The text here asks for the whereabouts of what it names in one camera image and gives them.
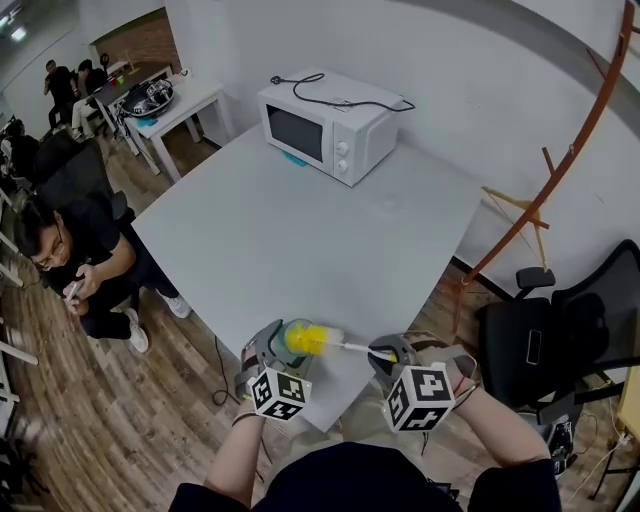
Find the brick wall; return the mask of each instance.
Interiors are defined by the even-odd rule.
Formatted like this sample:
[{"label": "brick wall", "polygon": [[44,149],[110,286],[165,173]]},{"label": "brick wall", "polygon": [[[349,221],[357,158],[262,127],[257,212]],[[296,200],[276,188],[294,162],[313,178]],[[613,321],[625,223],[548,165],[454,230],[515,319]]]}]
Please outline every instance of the brick wall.
[{"label": "brick wall", "polygon": [[170,62],[174,73],[182,69],[165,9],[127,23],[94,44],[98,55],[109,54],[110,64],[127,60],[125,52],[128,52],[134,63]]}]

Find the smartphone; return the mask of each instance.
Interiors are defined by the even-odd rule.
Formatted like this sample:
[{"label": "smartphone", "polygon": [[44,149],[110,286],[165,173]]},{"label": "smartphone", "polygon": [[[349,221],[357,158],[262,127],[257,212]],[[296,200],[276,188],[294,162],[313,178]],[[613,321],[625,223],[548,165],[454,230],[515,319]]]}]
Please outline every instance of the smartphone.
[{"label": "smartphone", "polygon": [[65,302],[71,302],[71,300],[75,298],[75,296],[78,294],[78,291],[80,291],[80,288],[82,288],[82,283],[84,283],[84,281],[76,281],[75,283],[73,283],[69,295],[67,295],[67,298],[64,299]]},{"label": "smartphone", "polygon": [[531,329],[529,331],[529,348],[527,350],[527,363],[537,365],[540,363],[540,350],[542,348],[542,333]]}]

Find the brush handle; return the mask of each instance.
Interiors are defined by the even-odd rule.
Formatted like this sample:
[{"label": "brush handle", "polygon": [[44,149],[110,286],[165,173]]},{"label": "brush handle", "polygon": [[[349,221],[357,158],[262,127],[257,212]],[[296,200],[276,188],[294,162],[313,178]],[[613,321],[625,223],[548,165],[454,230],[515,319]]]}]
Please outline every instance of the brush handle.
[{"label": "brush handle", "polygon": [[333,345],[334,347],[342,347],[348,348],[349,350],[357,350],[358,352],[367,352],[372,356],[378,357],[380,359],[384,359],[386,361],[393,362],[393,356],[391,354],[385,354],[384,352],[378,352],[377,350],[371,350],[369,347],[365,347],[363,345],[357,345],[356,343],[349,342],[338,342],[338,341],[327,341],[328,345]]}]

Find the wooden coat rack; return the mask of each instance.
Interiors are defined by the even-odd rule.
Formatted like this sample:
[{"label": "wooden coat rack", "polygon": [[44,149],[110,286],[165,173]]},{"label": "wooden coat rack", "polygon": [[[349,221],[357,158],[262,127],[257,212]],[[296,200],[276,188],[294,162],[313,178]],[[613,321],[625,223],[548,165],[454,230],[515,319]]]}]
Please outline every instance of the wooden coat rack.
[{"label": "wooden coat rack", "polygon": [[605,73],[603,69],[600,67],[595,57],[591,53],[591,51],[587,50],[591,60],[595,64],[598,72],[604,78],[604,82],[602,83],[602,87],[598,92],[598,96],[596,98],[593,107],[591,107],[591,111],[587,116],[582,128],[578,132],[573,144],[569,145],[569,150],[566,155],[558,165],[558,167],[554,168],[553,163],[551,161],[551,157],[549,156],[549,152],[547,148],[542,148],[542,152],[551,172],[551,176],[549,180],[542,188],[542,190],[538,193],[538,195],[532,201],[516,201],[510,198],[505,194],[501,194],[492,189],[485,188],[485,191],[490,194],[490,196],[498,197],[502,200],[510,202],[511,204],[518,206],[524,209],[522,215],[513,223],[513,226],[507,231],[507,233],[500,239],[500,241],[486,254],[484,258],[478,263],[465,277],[463,277],[459,283],[455,283],[453,285],[454,295],[456,296],[455,301],[455,312],[453,318],[453,332],[456,333],[458,331],[458,325],[460,323],[460,311],[462,308],[462,301],[464,299],[464,294],[467,286],[473,281],[480,272],[489,264],[493,259],[500,254],[502,249],[504,249],[511,240],[513,240],[522,230],[522,228],[527,223],[532,223],[536,230],[536,238],[538,240],[539,249],[541,251],[543,261],[546,261],[546,257],[544,256],[544,249],[542,247],[542,240],[540,239],[540,228],[548,229],[548,224],[545,226],[544,223],[540,221],[540,207],[545,203],[545,201],[549,198],[551,193],[555,190],[560,183],[560,180],[567,174],[571,165],[575,161],[575,159],[582,151],[585,143],[589,139],[589,136],[593,132],[596,123],[600,119],[600,116],[604,112],[604,109],[611,98],[611,94],[613,93],[613,89],[618,81],[618,77],[620,76],[620,71],[622,70],[622,64],[624,63],[624,58],[627,54],[627,50],[629,48],[629,40],[631,39],[632,32],[640,33],[640,29],[633,26],[633,14],[635,8],[631,2],[627,0],[624,6],[624,13],[622,15],[622,26],[620,28],[620,33],[618,34],[618,43],[616,45],[615,54],[609,65],[609,69]]}]

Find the black shirt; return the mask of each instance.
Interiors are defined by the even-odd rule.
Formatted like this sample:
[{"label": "black shirt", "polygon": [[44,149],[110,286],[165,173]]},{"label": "black shirt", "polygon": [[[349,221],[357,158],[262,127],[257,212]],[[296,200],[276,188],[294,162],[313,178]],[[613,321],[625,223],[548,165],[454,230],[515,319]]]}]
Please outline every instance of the black shirt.
[{"label": "black shirt", "polygon": [[92,95],[96,89],[99,89],[107,83],[107,74],[104,70],[96,68],[89,71],[84,85],[87,88],[87,94]]},{"label": "black shirt", "polygon": [[49,75],[49,90],[56,105],[66,105],[75,99],[71,88],[71,72],[59,66],[53,75]]},{"label": "black shirt", "polygon": [[[461,512],[402,453],[357,443],[312,452],[284,468],[255,512]],[[469,512],[560,512],[551,460],[488,469],[476,481]],[[247,512],[206,487],[182,484],[169,512]]]},{"label": "black shirt", "polygon": [[58,213],[73,239],[71,256],[63,267],[52,268],[42,275],[44,284],[62,296],[62,290],[78,279],[76,272],[80,265],[98,265],[111,257],[120,230],[97,203],[88,199],[74,201],[58,209]]},{"label": "black shirt", "polygon": [[29,135],[11,138],[11,164],[13,174],[35,183],[33,160],[40,149],[40,143]]}]

